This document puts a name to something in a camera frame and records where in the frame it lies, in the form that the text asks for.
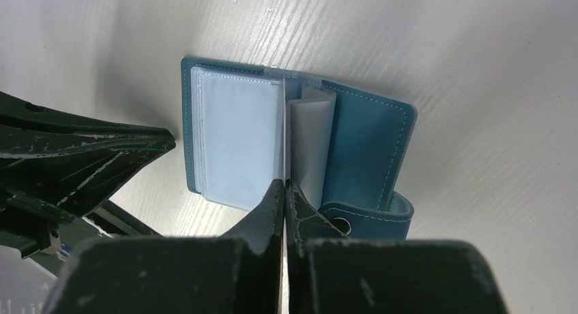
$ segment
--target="card slot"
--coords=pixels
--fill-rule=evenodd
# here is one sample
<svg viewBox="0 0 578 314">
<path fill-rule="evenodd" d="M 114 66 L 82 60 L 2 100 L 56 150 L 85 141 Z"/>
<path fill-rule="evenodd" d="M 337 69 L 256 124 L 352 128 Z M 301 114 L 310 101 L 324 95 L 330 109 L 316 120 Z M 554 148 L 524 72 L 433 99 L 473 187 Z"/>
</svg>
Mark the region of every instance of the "card slot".
<svg viewBox="0 0 578 314">
<path fill-rule="evenodd" d="M 191 75 L 197 190 L 251 210 L 283 174 L 283 80 L 203 67 Z"/>
<path fill-rule="evenodd" d="M 285 88 L 285 102 L 302 98 L 303 83 L 300 80 L 285 78 L 283 85 Z"/>
<path fill-rule="evenodd" d="M 321 206 L 335 100 L 333 91 L 303 87 L 301 98 L 287 102 L 289 176 L 314 208 Z"/>
</svg>

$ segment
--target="card holder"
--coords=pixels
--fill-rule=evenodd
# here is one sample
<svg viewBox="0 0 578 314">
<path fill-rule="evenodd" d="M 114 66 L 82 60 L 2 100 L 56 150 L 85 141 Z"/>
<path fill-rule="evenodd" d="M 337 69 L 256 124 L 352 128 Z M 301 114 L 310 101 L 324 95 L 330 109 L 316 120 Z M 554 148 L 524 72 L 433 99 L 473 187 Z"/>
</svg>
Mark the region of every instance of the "card holder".
<svg viewBox="0 0 578 314">
<path fill-rule="evenodd" d="M 393 191 L 416 119 L 410 104 L 286 70 L 185 58 L 189 190 L 251 210 L 274 178 L 355 238 L 405 238 Z"/>
</svg>

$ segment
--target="teal leather cover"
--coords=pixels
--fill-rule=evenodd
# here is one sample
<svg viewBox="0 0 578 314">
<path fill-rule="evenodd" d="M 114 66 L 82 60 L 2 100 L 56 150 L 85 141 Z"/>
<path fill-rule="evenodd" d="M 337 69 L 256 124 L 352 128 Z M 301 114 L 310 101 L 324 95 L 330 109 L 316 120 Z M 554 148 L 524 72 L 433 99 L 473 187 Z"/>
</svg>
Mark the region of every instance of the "teal leather cover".
<svg viewBox="0 0 578 314">
<path fill-rule="evenodd" d="M 353 238 L 405 238 L 414 212 L 393 191 L 416 121 L 414 106 L 301 72 L 186 57 L 181 62 L 187 186 L 194 177 L 191 69 L 197 65 L 295 79 L 337 94 L 320 214 L 347 220 Z"/>
</svg>

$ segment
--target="white stitching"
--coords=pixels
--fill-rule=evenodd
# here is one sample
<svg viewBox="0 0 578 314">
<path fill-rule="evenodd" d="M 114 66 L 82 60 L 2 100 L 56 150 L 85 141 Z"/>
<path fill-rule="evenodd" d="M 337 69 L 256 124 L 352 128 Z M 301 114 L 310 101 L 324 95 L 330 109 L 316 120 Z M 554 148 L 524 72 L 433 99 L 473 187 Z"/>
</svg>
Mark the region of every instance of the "white stitching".
<svg viewBox="0 0 578 314">
<path fill-rule="evenodd" d="M 380 221 L 385 221 L 385 222 L 409 222 L 409 221 L 411 221 L 411 219 L 409 219 L 409 220 L 388 220 L 388 219 L 381 219 L 381 218 L 379 218 L 379 217 L 370 217 L 369 215 L 363 215 L 363 214 L 359 214 L 359 213 L 353 213 L 353 212 L 350 212 L 350 211 L 348 211 L 348 210 L 342 210 L 342 209 L 340 209 L 340 208 L 335 208 L 335 207 L 332 207 L 332 208 L 327 209 L 326 211 L 324 211 L 324 212 L 322 213 L 322 215 L 325 215 L 325 213 L 329 212 L 330 210 L 339 210 L 339 211 L 341 211 L 341 212 L 345 212 L 345 213 L 349 213 L 349 214 L 353 214 L 353 215 L 358 215 L 358 216 L 360 216 L 360 217 L 367 217 L 367 218 L 369 218 L 369 219 L 380 220 Z"/>
<path fill-rule="evenodd" d="M 203 74 L 204 76 L 218 77 L 218 78 L 227 78 L 227 79 L 242 80 L 242 81 L 249 81 L 249 82 L 260 82 L 262 84 L 273 84 L 271 81 L 262 80 L 262 79 L 240 78 L 240 77 L 235 77 L 235 76 L 227 76 L 224 74 L 212 74 L 211 72 L 199 72 L 199 74 Z"/>
<path fill-rule="evenodd" d="M 214 67 L 215 69 L 221 69 L 221 70 L 231 70 L 231 71 L 238 71 L 238 72 L 247 72 L 248 74 L 264 74 L 265 76 L 277 76 L 277 77 L 283 77 L 283 78 L 289 78 L 289 79 L 297 79 L 297 80 L 304 80 L 304 81 L 308 81 L 311 82 L 313 84 L 319 84 L 319 81 L 315 81 L 313 79 L 307 79 L 307 78 L 302 78 L 302 77 L 292 77 L 288 74 L 273 74 L 271 72 L 259 72 L 259 71 L 251 71 L 251 70 L 242 70 L 242 69 L 233 69 L 231 67 L 220 67 L 217 65 L 208 65 L 208 64 L 201 64 L 201 66 L 203 67 Z"/>
</svg>

